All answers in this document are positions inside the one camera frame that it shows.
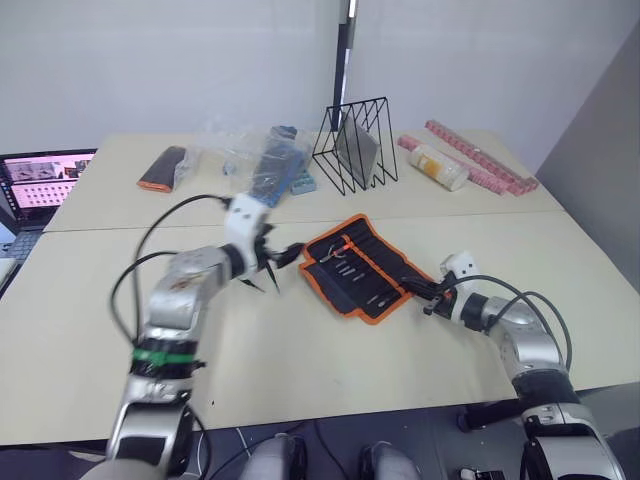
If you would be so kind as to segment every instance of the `wire file holder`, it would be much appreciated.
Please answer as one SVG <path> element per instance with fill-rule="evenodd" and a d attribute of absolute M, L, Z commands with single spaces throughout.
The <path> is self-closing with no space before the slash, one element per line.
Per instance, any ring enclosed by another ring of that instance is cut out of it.
<path fill-rule="evenodd" d="M 326 107 L 312 156 L 342 195 L 397 182 L 387 98 Z"/>

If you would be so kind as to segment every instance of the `orange-trimmed tool pouch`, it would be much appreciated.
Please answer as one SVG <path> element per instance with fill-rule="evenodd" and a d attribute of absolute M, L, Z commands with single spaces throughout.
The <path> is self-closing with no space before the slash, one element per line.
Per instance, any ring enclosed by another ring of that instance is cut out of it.
<path fill-rule="evenodd" d="M 387 243 L 364 214 L 351 217 L 302 250 L 302 275 L 318 295 L 345 317 L 380 323 L 412 293 L 403 278 L 431 280 Z"/>

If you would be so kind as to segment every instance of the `white table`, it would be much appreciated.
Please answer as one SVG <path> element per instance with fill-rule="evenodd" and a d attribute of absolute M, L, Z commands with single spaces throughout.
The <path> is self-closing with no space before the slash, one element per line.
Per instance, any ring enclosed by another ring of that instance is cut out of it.
<path fill-rule="evenodd" d="M 453 156 L 464 158 L 426 129 L 409 133 L 429 140 Z M 517 172 L 528 175 L 494 134 L 486 131 L 462 133 Z M 186 197 L 201 193 L 231 194 L 243 189 L 245 182 L 231 180 L 221 174 L 223 158 L 219 155 L 202 160 L 195 175 L 185 179 L 171 194 L 145 191 L 136 185 L 165 148 L 174 144 L 187 146 L 194 141 L 195 135 L 121 134 L 109 137 L 47 231 L 145 227 Z M 397 183 L 391 181 L 387 186 L 357 194 L 348 192 L 344 197 L 312 162 L 310 172 L 318 190 L 300 196 L 286 195 L 273 211 L 271 221 L 337 221 L 359 212 L 381 219 L 562 210 L 543 186 L 521 197 L 511 194 L 499 196 L 471 183 L 457 192 L 448 192 L 411 167 L 406 161 L 406 150 L 396 146 L 395 151 L 399 170 Z M 390 152 L 386 152 L 385 158 L 391 158 Z M 165 225 L 222 225 L 223 220 L 223 210 L 217 204 L 204 201 L 176 212 Z"/>
<path fill-rule="evenodd" d="M 469 249 L 485 273 L 547 295 L 573 336 L 577 389 L 640 379 L 639 297 L 566 213 L 373 223 L 428 273 L 437 275 L 449 253 Z M 310 240 L 332 225 L 281 224 L 270 244 Z M 0 302 L 0 444 L 109 435 L 130 349 L 111 323 L 107 297 L 142 233 L 47 233 L 37 244 Z M 161 228 L 149 251 L 221 244 L 222 238 L 219 226 Z M 145 292 L 165 264 L 145 265 Z M 263 274 L 257 282 L 266 294 L 234 282 L 212 302 L 204 354 L 209 366 L 197 374 L 195 398 L 207 427 L 513 396 L 487 337 L 426 317 L 413 301 L 375 327 L 345 320 L 329 311 L 295 266 L 277 275 L 280 296 Z M 484 293 L 502 292 L 487 285 Z M 120 304 L 130 312 L 128 285 Z"/>

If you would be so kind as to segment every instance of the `plastic bottle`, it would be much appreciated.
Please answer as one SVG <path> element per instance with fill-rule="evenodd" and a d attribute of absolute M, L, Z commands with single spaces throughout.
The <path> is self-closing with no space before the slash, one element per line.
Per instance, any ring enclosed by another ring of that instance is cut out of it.
<path fill-rule="evenodd" d="M 469 178 L 468 169 L 424 143 L 411 151 L 409 163 L 452 192 L 462 187 Z"/>

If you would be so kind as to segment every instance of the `monitor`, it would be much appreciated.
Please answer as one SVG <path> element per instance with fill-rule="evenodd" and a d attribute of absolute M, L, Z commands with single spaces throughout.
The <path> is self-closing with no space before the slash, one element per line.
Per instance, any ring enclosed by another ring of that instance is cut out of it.
<path fill-rule="evenodd" d="M 0 155 L 0 187 L 18 226 L 46 225 L 95 149 Z"/>

